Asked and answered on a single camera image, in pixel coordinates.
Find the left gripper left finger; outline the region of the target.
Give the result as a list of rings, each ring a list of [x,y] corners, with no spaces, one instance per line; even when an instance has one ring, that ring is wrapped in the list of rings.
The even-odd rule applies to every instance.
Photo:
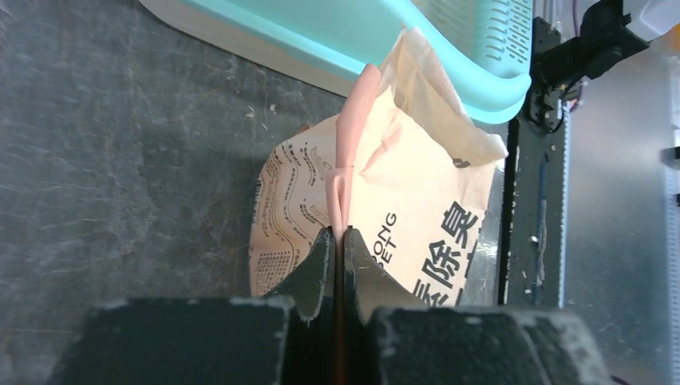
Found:
[[[91,308],[50,384],[329,384],[334,237],[260,297],[129,298]]]

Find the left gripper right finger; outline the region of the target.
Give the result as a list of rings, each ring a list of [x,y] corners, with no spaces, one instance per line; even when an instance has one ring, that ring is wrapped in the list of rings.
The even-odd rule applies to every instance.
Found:
[[[608,384],[592,333],[573,312],[432,307],[389,276],[362,234],[343,240],[349,384]]]

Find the pink cat litter bag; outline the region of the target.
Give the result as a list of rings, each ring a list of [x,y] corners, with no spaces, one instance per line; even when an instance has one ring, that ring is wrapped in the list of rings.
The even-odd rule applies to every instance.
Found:
[[[372,260],[421,301],[455,306],[508,150],[473,124],[417,29],[401,31],[353,93],[357,119],[331,116],[276,146],[264,163],[251,292],[270,292],[307,258],[321,229],[338,225],[357,229]]]

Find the teal litter box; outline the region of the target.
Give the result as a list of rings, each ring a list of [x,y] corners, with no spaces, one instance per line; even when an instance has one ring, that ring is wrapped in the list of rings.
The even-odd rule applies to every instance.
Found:
[[[145,0],[169,26],[292,78],[346,95],[402,29],[432,45],[467,113],[509,121],[529,89],[530,1]]]

